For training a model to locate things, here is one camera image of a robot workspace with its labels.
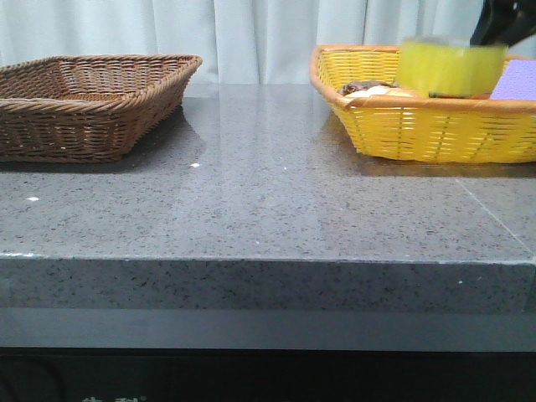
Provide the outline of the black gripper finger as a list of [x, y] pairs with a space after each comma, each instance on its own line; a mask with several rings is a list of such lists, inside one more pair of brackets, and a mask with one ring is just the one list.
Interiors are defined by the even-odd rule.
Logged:
[[535, 35], [535, 1], [484, 1], [471, 46], [514, 46]]

